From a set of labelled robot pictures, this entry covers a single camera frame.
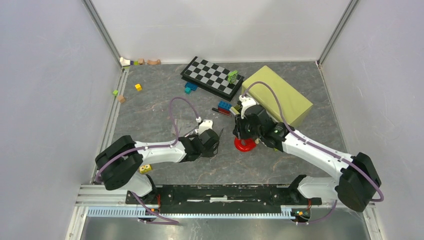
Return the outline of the green drawer cabinet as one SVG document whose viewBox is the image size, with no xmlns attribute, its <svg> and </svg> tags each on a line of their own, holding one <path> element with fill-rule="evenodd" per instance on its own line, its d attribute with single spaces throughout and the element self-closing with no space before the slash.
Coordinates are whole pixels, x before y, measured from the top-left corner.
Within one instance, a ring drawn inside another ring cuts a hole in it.
<svg viewBox="0 0 424 240">
<path fill-rule="evenodd" d="M 244 93 L 250 85 L 258 81 L 266 83 L 273 90 L 280 103 L 284 119 L 290 126 L 298 128 L 313 104 L 266 65 L 243 81 L 241 92 Z M 247 95 L 262 105 L 275 120 L 283 121 L 277 102 L 266 86 L 256 84 L 249 89 Z"/>
</svg>

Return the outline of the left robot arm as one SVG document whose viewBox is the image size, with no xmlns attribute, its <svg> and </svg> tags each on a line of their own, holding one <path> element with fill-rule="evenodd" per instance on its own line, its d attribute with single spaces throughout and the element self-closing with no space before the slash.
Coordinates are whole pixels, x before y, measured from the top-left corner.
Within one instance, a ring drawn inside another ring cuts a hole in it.
<svg viewBox="0 0 424 240">
<path fill-rule="evenodd" d="M 95 181 L 104 184 L 108 191 L 127 190 L 151 204 L 157 198 L 157 190 L 152 178 L 139 172 L 141 166 L 211 158 L 217 153 L 219 141 L 220 136 L 212 129 L 169 142 L 140 142 L 124 135 L 95 158 Z"/>
</svg>

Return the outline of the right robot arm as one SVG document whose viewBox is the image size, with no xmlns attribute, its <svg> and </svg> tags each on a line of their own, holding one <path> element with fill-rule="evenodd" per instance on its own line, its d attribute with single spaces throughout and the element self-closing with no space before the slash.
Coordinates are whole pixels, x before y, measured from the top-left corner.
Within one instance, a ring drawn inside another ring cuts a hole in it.
<svg viewBox="0 0 424 240">
<path fill-rule="evenodd" d="M 333 199 L 356 212 L 363 212 L 382 184 L 371 158 L 340 152 L 310 139 L 291 125 L 275 122 L 261 105 L 234 116 L 233 134 L 240 140 L 259 139 L 265 146 L 287 153 L 320 168 L 328 177 L 303 176 L 289 189 L 289 199 L 302 204 L 307 199 Z"/>
</svg>

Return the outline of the red toy magnet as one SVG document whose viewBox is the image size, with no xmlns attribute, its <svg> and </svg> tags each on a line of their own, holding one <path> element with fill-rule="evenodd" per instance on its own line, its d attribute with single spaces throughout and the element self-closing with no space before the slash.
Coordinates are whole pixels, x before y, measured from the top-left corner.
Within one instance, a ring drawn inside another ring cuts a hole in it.
<svg viewBox="0 0 424 240">
<path fill-rule="evenodd" d="M 257 146 L 257 144 L 251 138 L 249 138 L 249 139 L 239 139 L 239 138 L 235 137 L 234 146 L 240 152 L 250 152 L 251 150 L 253 150 Z"/>
</svg>

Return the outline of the clear plastic wrapper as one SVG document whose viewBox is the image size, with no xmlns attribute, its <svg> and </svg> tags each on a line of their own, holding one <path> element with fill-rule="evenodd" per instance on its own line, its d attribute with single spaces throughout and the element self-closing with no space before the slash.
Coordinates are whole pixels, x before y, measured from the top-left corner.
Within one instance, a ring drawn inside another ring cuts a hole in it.
<svg viewBox="0 0 424 240">
<path fill-rule="evenodd" d="M 174 119 L 174 125 L 171 127 L 171 133 L 178 137 L 185 137 L 196 131 L 199 123 L 195 120 Z"/>
</svg>

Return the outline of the blue red toy brick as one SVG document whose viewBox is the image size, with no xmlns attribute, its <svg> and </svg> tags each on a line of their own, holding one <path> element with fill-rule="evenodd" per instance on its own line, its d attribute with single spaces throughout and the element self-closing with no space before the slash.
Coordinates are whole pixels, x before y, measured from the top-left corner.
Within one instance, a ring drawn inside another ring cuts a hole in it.
<svg viewBox="0 0 424 240">
<path fill-rule="evenodd" d="M 230 104 L 230 103 L 228 103 L 228 102 L 225 102 L 225 101 L 220 101 L 219 103 L 218 103 L 218 108 L 221 108 L 221 109 L 224 109 L 224 110 L 227 110 L 227 111 L 229 111 L 230 113 L 231 113 L 231 111 L 230 111 L 230 108 L 232 107 L 232 105 Z"/>
</svg>

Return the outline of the dark red lip gloss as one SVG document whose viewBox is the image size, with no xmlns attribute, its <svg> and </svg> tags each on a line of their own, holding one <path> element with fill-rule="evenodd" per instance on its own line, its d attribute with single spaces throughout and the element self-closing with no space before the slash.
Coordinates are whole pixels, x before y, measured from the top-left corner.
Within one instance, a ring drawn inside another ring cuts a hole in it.
<svg viewBox="0 0 424 240">
<path fill-rule="evenodd" d="M 213 107 L 211 110 L 214 111 L 214 112 L 223 114 L 225 116 L 228 116 L 228 117 L 231 116 L 231 113 L 228 110 L 225 110 L 225 109 L 222 109 L 222 108 L 215 108 L 215 107 Z"/>
</svg>

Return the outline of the green toy figure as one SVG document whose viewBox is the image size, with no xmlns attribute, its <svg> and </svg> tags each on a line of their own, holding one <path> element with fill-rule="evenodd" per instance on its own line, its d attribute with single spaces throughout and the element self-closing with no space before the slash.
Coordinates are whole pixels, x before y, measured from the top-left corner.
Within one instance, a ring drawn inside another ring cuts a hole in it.
<svg viewBox="0 0 424 240">
<path fill-rule="evenodd" d="M 228 75 L 227 75 L 227 81 L 229 84 L 234 84 L 237 81 L 237 77 L 238 77 L 238 71 L 234 70 L 231 71 Z"/>
</svg>

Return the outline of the teal toy block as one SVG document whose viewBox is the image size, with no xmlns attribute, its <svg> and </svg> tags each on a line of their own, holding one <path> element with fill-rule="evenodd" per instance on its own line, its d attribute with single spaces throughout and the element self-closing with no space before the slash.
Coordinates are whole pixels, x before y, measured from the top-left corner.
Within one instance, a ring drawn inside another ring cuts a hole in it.
<svg viewBox="0 0 424 240">
<path fill-rule="evenodd" d="M 186 88 L 184 89 L 184 92 L 185 92 L 187 95 L 189 95 L 189 94 L 192 92 L 192 89 L 191 89 L 190 87 L 186 87 Z"/>
</svg>

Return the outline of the yellow number toy block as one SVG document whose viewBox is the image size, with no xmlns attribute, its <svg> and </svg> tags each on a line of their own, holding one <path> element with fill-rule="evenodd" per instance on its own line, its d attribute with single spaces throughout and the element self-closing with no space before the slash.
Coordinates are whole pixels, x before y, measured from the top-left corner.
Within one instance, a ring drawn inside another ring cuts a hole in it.
<svg viewBox="0 0 424 240">
<path fill-rule="evenodd" d="M 139 173 L 140 174 L 146 174 L 152 170 L 152 167 L 150 164 L 142 165 L 139 167 Z"/>
</svg>

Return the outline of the black white chessboard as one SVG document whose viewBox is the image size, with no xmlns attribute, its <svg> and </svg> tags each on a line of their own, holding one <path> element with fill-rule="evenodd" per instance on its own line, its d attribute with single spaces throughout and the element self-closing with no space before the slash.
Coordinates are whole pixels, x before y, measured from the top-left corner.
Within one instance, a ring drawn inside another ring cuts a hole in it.
<svg viewBox="0 0 424 240">
<path fill-rule="evenodd" d="M 234 83 L 228 81 L 230 70 L 195 56 L 180 73 L 181 78 L 224 100 L 231 101 L 245 79 L 238 75 Z"/>
</svg>

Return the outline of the small yellow cube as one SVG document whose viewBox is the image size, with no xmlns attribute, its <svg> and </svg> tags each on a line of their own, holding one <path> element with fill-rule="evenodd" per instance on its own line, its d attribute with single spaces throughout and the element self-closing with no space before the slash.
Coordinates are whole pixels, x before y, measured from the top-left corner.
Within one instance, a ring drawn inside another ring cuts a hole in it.
<svg viewBox="0 0 424 240">
<path fill-rule="evenodd" d="M 143 88 L 142 88 L 142 86 L 141 86 L 140 84 L 136 84 L 136 85 L 135 85 L 135 89 L 136 89 L 137 91 L 141 91 Z"/>
</svg>

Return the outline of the small wooden cube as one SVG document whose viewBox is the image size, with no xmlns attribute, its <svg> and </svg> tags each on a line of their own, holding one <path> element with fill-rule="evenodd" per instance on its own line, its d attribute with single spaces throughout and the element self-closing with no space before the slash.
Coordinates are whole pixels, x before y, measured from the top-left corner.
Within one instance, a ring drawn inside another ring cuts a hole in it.
<svg viewBox="0 0 424 240">
<path fill-rule="evenodd" d="M 123 95 L 118 95 L 116 97 L 119 103 L 123 104 L 126 101 L 126 98 Z"/>
</svg>

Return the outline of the wooden blocks in corner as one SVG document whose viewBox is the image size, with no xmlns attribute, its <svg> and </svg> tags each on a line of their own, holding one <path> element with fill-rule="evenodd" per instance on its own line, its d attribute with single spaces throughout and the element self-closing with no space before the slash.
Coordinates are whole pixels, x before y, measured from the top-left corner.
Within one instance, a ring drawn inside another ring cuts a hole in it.
<svg viewBox="0 0 424 240">
<path fill-rule="evenodd" d="M 143 58 L 139 58 L 138 60 L 129 60 L 129 59 L 125 59 L 124 57 L 120 57 L 119 63 L 122 67 L 125 68 L 129 66 L 138 66 L 138 65 L 160 65 L 162 62 L 160 59 L 145 61 Z"/>
</svg>

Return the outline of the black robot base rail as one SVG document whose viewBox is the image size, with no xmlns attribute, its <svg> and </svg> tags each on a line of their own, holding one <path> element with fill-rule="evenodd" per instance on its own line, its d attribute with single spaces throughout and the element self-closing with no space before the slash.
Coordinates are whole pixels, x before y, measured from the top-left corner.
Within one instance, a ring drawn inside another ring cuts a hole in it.
<svg viewBox="0 0 424 240">
<path fill-rule="evenodd" d="M 274 214 L 281 206 L 321 205 L 297 189 L 278 184 L 156 186 L 140 197 L 145 205 L 158 205 L 162 214 Z"/>
</svg>

